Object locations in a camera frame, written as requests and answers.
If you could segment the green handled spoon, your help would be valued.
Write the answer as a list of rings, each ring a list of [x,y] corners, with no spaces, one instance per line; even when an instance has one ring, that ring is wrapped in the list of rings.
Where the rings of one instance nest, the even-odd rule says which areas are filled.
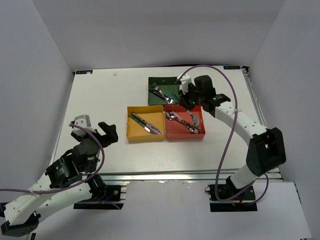
[[[190,110],[186,110],[186,112],[191,116],[192,122],[194,125],[199,126],[200,120],[197,115],[193,114]]]

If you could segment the green handled fork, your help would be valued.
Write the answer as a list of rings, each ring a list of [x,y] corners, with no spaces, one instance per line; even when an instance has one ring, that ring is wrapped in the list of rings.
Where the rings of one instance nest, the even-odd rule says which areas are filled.
[[[169,94],[165,93],[163,91],[164,95],[165,95],[165,101],[168,103],[168,104],[178,104],[179,102],[176,100],[176,98],[174,98],[173,96],[170,96]]]

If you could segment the black handled fork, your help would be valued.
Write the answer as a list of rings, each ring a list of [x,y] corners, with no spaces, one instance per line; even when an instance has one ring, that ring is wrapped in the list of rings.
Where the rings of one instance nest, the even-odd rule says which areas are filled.
[[[174,99],[166,96],[161,90],[159,89],[155,89],[155,88],[149,88],[148,91],[152,94],[154,94],[155,96],[161,98],[162,100],[164,100],[167,104],[172,105],[175,103]]]

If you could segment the pink handled fork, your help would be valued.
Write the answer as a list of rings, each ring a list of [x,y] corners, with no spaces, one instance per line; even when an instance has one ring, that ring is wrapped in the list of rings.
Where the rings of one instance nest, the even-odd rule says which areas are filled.
[[[149,92],[151,92],[152,94],[156,95],[159,98],[165,99],[166,96],[164,95],[164,92],[158,87],[156,82],[153,82],[150,86],[149,86]]]

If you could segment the pink handled knife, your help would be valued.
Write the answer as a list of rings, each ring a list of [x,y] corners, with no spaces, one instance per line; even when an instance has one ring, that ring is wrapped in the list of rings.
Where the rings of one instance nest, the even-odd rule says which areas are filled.
[[[143,118],[141,118],[139,115],[137,115],[136,113],[132,113],[132,115],[138,119],[141,123],[143,123],[146,127],[148,127],[151,131],[155,132],[158,135],[162,135],[163,132],[160,131],[157,127],[155,127],[153,124],[147,122],[146,120],[144,120]]]

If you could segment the green handled knife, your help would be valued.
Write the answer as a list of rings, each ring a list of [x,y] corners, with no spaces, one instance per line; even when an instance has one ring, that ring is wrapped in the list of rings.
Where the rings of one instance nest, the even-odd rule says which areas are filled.
[[[157,135],[156,131],[152,128],[152,126],[145,121],[143,118],[135,114],[134,112],[129,114],[129,117],[138,123],[143,129],[148,132],[150,135]]]

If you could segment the black handled knife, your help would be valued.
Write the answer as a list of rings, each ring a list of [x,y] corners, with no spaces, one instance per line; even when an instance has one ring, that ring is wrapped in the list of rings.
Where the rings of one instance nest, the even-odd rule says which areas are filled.
[[[138,123],[141,127],[144,128],[145,131],[147,131],[150,135],[162,135],[163,132],[160,131],[157,127],[155,127],[153,124],[147,122],[143,118],[141,118],[136,113],[132,112],[129,117],[133,119],[136,123]]]

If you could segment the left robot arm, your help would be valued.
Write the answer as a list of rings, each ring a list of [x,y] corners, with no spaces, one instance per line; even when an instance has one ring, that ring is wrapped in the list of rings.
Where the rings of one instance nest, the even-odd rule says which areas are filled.
[[[101,135],[90,125],[74,120],[71,136],[78,144],[54,161],[36,183],[11,202],[0,204],[2,235],[23,237],[50,215],[80,201],[102,202],[107,185],[98,174],[105,161],[104,149],[118,142],[114,124],[98,123]]]

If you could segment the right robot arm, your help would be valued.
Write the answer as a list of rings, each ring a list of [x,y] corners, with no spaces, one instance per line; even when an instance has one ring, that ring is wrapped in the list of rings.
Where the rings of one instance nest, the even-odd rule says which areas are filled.
[[[181,74],[176,82],[179,86],[180,105],[187,110],[196,106],[231,128],[247,144],[245,164],[226,179],[222,187],[214,187],[218,201],[236,200],[243,195],[260,176],[283,165],[287,158],[282,132],[268,128],[240,111],[236,102],[223,93],[217,93],[212,79],[201,75],[191,79]]]

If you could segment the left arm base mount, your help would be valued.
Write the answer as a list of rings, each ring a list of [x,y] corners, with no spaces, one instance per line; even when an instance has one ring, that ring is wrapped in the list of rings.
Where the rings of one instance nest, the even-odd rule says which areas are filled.
[[[121,185],[106,184],[100,175],[86,182],[90,198],[76,202],[75,210],[121,210],[124,206]]]

